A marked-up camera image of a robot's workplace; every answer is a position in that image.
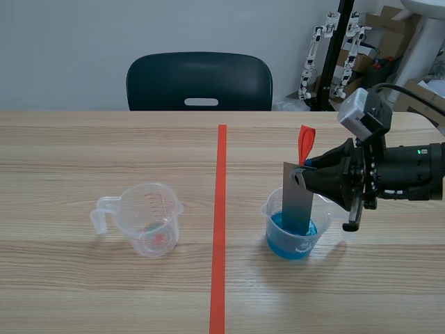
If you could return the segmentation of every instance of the measuring cup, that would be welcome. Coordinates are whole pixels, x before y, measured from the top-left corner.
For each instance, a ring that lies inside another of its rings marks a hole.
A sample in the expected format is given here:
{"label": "measuring cup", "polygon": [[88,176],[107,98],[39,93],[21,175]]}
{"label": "measuring cup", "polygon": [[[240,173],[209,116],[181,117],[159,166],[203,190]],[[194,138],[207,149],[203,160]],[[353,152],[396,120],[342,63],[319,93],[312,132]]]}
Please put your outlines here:
{"label": "measuring cup", "polygon": [[280,188],[271,193],[267,203],[261,207],[261,213],[266,217],[267,243],[270,249],[280,257],[299,260],[311,253],[317,241],[330,227],[331,217],[328,213],[330,204],[321,196],[314,195],[310,235],[302,236],[282,229],[280,220],[282,203],[283,188]]}
{"label": "measuring cup", "polygon": [[97,234],[107,231],[105,214],[110,214],[136,252],[156,257],[170,252],[178,242],[178,215],[184,206],[176,193],[160,183],[139,184],[120,197],[103,197],[90,218]]}

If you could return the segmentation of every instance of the white wall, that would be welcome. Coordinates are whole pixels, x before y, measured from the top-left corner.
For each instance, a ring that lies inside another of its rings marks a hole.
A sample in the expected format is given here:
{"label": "white wall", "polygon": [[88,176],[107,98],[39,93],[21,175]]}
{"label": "white wall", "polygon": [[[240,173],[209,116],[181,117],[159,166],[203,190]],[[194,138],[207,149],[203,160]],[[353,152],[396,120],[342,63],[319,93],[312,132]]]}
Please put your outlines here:
{"label": "white wall", "polygon": [[[315,24],[333,0],[1,0],[0,109],[127,110],[137,58],[169,51],[250,54],[275,96],[294,92]],[[376,2],[356,0],[361,12]],[[321,47],[318,69],[323,65]]]}

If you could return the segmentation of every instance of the black chair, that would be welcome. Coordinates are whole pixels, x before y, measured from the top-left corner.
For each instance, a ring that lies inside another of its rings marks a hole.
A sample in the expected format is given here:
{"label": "black chair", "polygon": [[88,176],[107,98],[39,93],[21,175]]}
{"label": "black chair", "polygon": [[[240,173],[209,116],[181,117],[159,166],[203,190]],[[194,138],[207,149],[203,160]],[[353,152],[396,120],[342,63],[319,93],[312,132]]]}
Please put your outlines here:
{"label": "black chair", "polygon": [[[269,111],[272,90],[267,65],[241,54],[153,54],[135,61],[127,75],[132,111]],[[187,105],[187,99],[216,99],[218,105]]]}

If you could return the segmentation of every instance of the wood grain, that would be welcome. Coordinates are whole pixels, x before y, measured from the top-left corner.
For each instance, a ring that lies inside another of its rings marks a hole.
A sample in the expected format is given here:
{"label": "wood grain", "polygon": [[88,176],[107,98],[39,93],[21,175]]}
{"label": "wood grain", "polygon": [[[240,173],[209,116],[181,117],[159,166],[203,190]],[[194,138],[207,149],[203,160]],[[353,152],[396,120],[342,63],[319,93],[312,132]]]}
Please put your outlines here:
{"label": "wood grain", "polygon": [[[335,221],[309,258],[264,241],[259,207],[297,161],[350,134],[334,113],[0,113],[0,333],[208,333],[218,125],[228,124],[227,334],[443,333],[445,202],[379,201],[342,241]],[[396,113],[390,146],[444,141]],[[184,203],[173,253],[138,257],[96,199],[141,182]]]}

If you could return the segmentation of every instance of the red tape line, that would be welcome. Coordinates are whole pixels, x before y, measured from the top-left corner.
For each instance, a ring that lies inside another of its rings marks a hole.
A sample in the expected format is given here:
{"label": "red tape line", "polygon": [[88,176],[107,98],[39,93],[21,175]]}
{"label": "red tape line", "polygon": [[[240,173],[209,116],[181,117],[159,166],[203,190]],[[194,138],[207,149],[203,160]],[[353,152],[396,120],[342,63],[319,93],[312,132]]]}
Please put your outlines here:
{"label": "red tape line", "polygon": [[227,171],[227,125],[218,127],[215,214],[211,264],[210,334],[225,332],[225,201]]}

